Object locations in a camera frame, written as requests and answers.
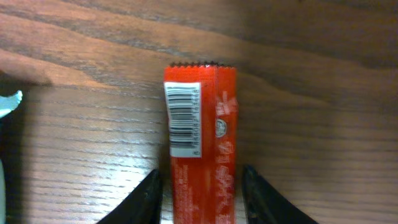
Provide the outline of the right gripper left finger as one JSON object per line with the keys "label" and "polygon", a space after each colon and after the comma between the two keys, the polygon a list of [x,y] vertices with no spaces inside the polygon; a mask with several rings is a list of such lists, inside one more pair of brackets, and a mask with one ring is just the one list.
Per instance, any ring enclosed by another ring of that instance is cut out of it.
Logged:
{"label": "right gripper left finger", "polygon": [[159,224],[162,190],[160,172],[154,169],[98,224]]}

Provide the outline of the red and white snack packet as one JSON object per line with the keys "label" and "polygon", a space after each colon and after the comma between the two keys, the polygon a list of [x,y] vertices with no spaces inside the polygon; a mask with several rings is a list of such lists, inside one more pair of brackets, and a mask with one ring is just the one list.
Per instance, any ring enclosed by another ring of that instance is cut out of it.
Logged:
{"label": "red and white snack packet", "polygon": [[174,223],[235,223],[236,69],[174,63],[164,91]]}

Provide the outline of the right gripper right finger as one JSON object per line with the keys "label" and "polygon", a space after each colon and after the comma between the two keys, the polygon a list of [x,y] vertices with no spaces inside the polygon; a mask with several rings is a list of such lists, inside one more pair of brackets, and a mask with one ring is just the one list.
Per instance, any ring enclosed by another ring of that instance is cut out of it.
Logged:
{"label": "right gripper right finger", "polygon": [[250,165],[243,166],[242,192],[249,224],[318,224]]}

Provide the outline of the light green wipes pack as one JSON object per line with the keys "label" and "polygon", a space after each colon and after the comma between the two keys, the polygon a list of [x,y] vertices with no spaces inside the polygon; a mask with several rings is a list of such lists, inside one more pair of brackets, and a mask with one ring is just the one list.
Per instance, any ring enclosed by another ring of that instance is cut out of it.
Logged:
{"label": "light green wipes pack", "polygon": [[23,93],[18,90],[15,94],[10,96],[1,96],[0,99],[0,118],[5,117],[14,111],[22,101]]}

